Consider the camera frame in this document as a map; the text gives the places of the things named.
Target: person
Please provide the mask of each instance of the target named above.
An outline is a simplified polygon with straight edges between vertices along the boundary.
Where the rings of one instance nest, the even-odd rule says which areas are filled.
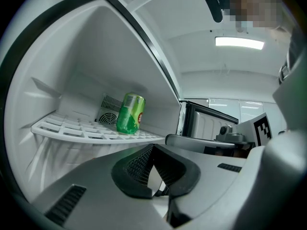
[[[306,45],[306,21],[299,19],[300,24],[290,14],[287,5],[282,0],[229,0],[227,11],[236,22],[252,22],[253,27],[271,29],[275,38],[290,37],[289,51],[285,66],[288,74]],[[280,84],[285,76],[280,76]]]

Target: ceiling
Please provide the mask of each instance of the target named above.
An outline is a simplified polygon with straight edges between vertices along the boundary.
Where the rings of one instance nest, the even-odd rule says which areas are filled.
[[[136,13],[157,38],[172,69],[180,78],[198,71],[244,71],[277,77],[285,62],[290,38],[278,32],[248,27],[238,33],[224,16],[214,22],[205,0],[120,0]],[[216,36],[238,36],[265,42],[262,50],[217,47]]]

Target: fan grille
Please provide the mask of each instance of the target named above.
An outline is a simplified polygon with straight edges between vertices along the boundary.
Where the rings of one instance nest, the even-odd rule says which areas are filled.
[[[101,103],[101,107],[119,113],[121,104],[121,101],[106,95]]]
[[[115,125],[117,122],[117,117],[113,113],[104,113],[100,116],[99,121],[102,123]]]

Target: ceiling light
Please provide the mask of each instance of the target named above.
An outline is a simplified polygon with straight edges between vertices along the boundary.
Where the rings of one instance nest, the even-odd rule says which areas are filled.
[[[242,106],[242,108],[259,109],[259,107],[254,107],[254,106]]]
[[[227,106],[226,104],[211,104],[211,103],[209,105]]]
[[[264,42],[239,38],[239,37],[215,37],[216,46],[239,46],[255,49],[262,49]]]
[[[261,102],[245,102],[245,104],[262,105],[262,103],[261,103]]]

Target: green can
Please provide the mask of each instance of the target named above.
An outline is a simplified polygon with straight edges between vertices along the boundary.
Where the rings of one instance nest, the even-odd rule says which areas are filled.
[[[116,123],[118,132],[134,135],[138,131],[145,103],[145,99],[137,94],[125,95]]]

